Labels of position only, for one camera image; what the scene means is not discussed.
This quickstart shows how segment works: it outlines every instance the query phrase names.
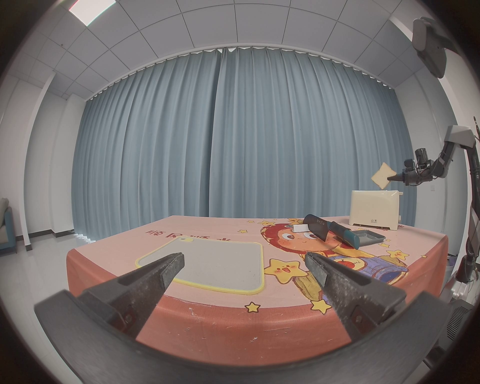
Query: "floor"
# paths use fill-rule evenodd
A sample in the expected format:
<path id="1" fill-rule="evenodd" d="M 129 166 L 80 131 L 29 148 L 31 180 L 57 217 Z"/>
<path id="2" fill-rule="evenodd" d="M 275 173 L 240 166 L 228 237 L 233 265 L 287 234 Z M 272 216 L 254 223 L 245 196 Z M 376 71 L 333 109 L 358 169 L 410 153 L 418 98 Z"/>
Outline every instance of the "floor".
<path id="1" fill-rule="evenodd" d="M 65 257 L 67 252 L 87 243 L 74 235 L 55 238 L 45 235 L 31 239 L 33 249 L 18 242 L 18 253 L 0 256 L 0 297 L 22 337 L 44 366 L 64 384 L 80 384 L 43 332 L 33 305 L 68 289 Z M 480 281 L 472 283 L 467 301 L 480 295 Z M 405 381 L 417 383 L 427 372 L 422 363 Z"/>

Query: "sofa cushion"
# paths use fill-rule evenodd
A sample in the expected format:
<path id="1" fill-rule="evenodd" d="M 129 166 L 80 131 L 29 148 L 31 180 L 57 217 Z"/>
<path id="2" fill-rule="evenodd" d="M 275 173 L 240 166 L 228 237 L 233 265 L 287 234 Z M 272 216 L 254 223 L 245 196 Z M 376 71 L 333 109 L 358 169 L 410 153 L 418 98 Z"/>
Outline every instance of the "sofa cushion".
<path id="1" fill-rule="evenodd" d="M 8 199 L 7 198 L 1 198 L 0 199 L 0 227 L 3 225 L 3 220 L 5 216 L 5 211 L 8 208 Z"/>
<path id="2" fill-rule="evenodd" d="M 7 226 L 0 227 L 0 244 L 8 242 Z"/>

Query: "toaster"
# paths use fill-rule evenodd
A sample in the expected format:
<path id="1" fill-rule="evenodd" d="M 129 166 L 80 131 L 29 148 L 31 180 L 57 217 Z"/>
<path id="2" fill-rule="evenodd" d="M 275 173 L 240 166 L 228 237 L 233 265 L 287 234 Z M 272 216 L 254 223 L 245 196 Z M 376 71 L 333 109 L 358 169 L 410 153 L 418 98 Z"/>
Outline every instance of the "toaster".
<path id="1" fill-rule="evenodd" d="M 401 195 L 400 191 L 352 191 L 348 223 L 397 230 Z"/>

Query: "cartoon character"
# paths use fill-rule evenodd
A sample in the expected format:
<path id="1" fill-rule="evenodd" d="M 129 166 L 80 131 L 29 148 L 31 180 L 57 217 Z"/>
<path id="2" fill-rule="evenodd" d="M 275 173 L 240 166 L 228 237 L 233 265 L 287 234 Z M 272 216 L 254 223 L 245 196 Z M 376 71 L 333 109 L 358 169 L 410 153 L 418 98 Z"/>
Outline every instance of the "cartoon character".
<path id="1" fill-rule="evenodd" d="M 398 258 L 391 255 L 374 256 L 356 250 L 337 240 L 332 232 L 322 241 L 311 232 L 294 233 L 291 224 L 279 223 L 263 227 L 261 234 L 273 246 L 285 252 L 296 253 L 302 259 L 305 259 L 307 252 L 319 253 L 384 283 L 393 284 L 408 273 L 407 265 Z M 295 276 L 292 280 L 309 300 L 318 301 L 322 298 L 321 288 L 310 271 L 306 276 Z"/>

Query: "ceiling tile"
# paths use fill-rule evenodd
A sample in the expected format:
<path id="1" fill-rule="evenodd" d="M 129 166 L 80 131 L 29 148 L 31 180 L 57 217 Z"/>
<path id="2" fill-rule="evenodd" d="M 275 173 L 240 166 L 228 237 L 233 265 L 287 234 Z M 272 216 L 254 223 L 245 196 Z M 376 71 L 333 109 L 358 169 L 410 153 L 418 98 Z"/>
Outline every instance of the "ceiling tile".
<path id="1" fill-rule="evenodd" d="M 25 41 L 25 44 L 22 47 L 22 51 L 32 56 L 33 58 L 37 58 L 46 40 L 46 36 L 42 35 L 37 31 L 33 31 L 27 41 Z"/>
<path id="2" fill-rule="evenodd" d="M 45 83 L 42 83 L 41 81 L 38 81 L 38 80 L 34 79 L 33 77 L 29 77 L 28 82 L 30 84 L 33 84 L 33 85 L 37 86 L 38 88 L 43 88 L 43 86 L 45 85 Z"/>
<path id="3" fill-rule="evenodd" d="M 95 60 L 90 65 L 90 68 L 108 81 L 114 81 L 129 71 L 117 56 L 110 51 L 105 52 Z"/>
<path id="4" fill-rule="evenodd" d="M 68 49 L 84 29 L 85 25 L 70 12 L 67 12 L 49 37 L 58 45 Z"/>
<path id="5" fill-rule="evenodd" d="M 26 53 L 20 52 L 12 63 L 12 69 L 19 71 L 25 75 L 30 75 L 33 65 L 35 64 L 35 59 Z"/>
<path id="6" fill-rule="evenodd" d="M 77 96 L 80 96 L 83 99 L 88 99 L 92 92 L 90 92 L 85 87 L 82 87 L 80 84 L 76 83 L 75 81 L 70 85 L 65 92 L 66 95 L 70 96 L 72 93 L 75 93 Z"/>
<path id="7" fill-rule="evenodd" d="M 69 79 L 67 76 L 62 75 L 60 72 L 57 72 L 50 84 L 50 88 L 55 88 L 56 90 L 64 93 L 68 89 L 68 87 L 72 85 L 72 83 L 72 79 Z"/>
<path id="8" fill-rule="evenodd" d="M 197 9 L 183 17 L 195 47 L 237 42 L 234 5 Z"/>
<path id="9" fill-rule="evenodd" d="M 65 76 L 75 80 L 86 69 L 86 65 L 70 52 L 65 52 L 55 69 Z"/>
<path id="10" fill-rule="evenodd" d="M 373 0 L 348 0 L 338 21 L 373 39 L 389 17 Z"/>
<path id="11" fill-rule="evenodd" d="M 315 13 L 290 9 L 283 44 L 321 52 L 336 21 Z"/>
<path id="12" fill-rule="evenodd" d="M 324 52 L 354 63 L 370 42 L 371 40 L 364 34 L 347 25 L 337 23 L 325 44 Z"/>
<path id="13" fill-rule="evenodd" d="M 61 46 L 47 39 L 38 55 L 38 59 L 46 65 L 55 68 L 64 53 L 65 50 Z"/>
<path id="14" fill-rule="evenodd" d="M 260 4 L 274 4 L 274 5 L 290 5 L 290 0 L 235 0 L 235 4 L 241 3 L 260 3 Z"/>
<path id="15" fill-rule="evenodd" d="M 338 20 L 346 2 L 347 0 L 292 0 L 290 6 Z"/>
<path id="16" fill-rule="evenodd" d="M 111 51 L 129 69 L 138 68 L 157 58 L 140 32 L 119 42 Z"/>
<path id="17" fill-rule="evenodd" d="M 239 4 L 235 12 L 239 42 L 282 44 L 287 7 Z"/>
<path id="18" fill-rule="evenodd" d="M 68 48 L 68 51 L 85 64 L 90 65 L 108 51 L 108 48 L 92 32 L 85 29 Z"/>
<path id="19" fill-rule="evenodd" d="M 120 4 L 113 4 L 88 26 L 108 48 L 138 31 Z"/>
<path id="20" fill-rule="evenodd" d="M 99 91 L 108 84 L 107 80 L 105 80 L 91 68 L 87 68 L 85 71 L 83 71 L 75 81 L 92 92 Z"/>
<path id="21" fill-rule="evenodd" d="M 52 88 L 52 87 L 48 87 L 47 92 L 53 93 L 54 95 L 56 95 L 58 97 L 62 97 L 62 95 L 63 95 L 63 92 L 57 91 L 55 88 Z"/>
<path id="22" fill-rule="evenodd" d="M 142 30 L 159 58 L 193 48 L 182 15 L 169 17 Z"/>
<path id="23" fill-rule="evenodd" d="M 417 0 L 403 0 L 392 13 L 398 20 L 400 20 L 410 31 L 413 31 L 413 21 L 422 16 L 432 17 Z"/>
<path id="24" fill-rule="evenodd" d="M 121 0 L 120 4 L 139 29 L 180 13 L 176 0 Z"/>
<path id="25" fill-rule="evenodd" d="M 408 69 L 404 63 L 397 59 L 390 64 L 388 68 L 379 75 L 379 77 L 391 86 L 396 87 L 408 79 L 412 73 L 413 72 Z"/>
<path id="26" fill-rule="evenodd" d="M 40 20 L 36 30 L 45 36 L 50 36 L 55 26 L 60 19 L 67 13 L 62 7 L 55 7 L 51 11 L 48 11 Z"/>
<path id="27" fill-rule="evenodd" d="M 402 0 L 373 0 L 378 5 L 380 5 L 386 11 L 393 13 L 395 8 L 400 4 Z"/>
<path id="28" fill-rule="evenodd" d="M 52 68 L 36 60 L 32 71 L 30 72 L 30 77 L 33 77 L 35 80 L 41 81 L 43 84 L 45 84 L 52 72 Z"/>
<path id="29" fill-rule="evenodd" d="M 417 55 L 417 51 L 410 46 L 401 56 L 398 57 L 413 72 L 419 71 L 424 67 L 423 61 Z"/>
<path id="30" fill-rule="evenodd" d="M 397 57 L 412 45 L 408 37 L 390 20 L 385 23 L 374 40 Z"/>
<path id="31" fill-rule="evenodd" d="M 10 74 L 12 76 L 15 76 L 15 77 L 18 77 L 19 79 L 23 80 L 23 81 L 27 81 L 28 82 L 28 75 L 24 74 L 24 73 L 21 73 L 19 71 L 13 71 L 13 72 L 10 72 Z"/>
<path id="32" fill-rule="evenodd" d="M 177 0 L 182 12 L 213 7 L 214 5 L 233 4 L 233 0 Z"/>
<path id="33" fill-rule="evenodd" d="M 372 41 L 355 64 L 374 75 L 379 75 L 392 64 L 395 59 L 396 57 L 380 44 Z"/>

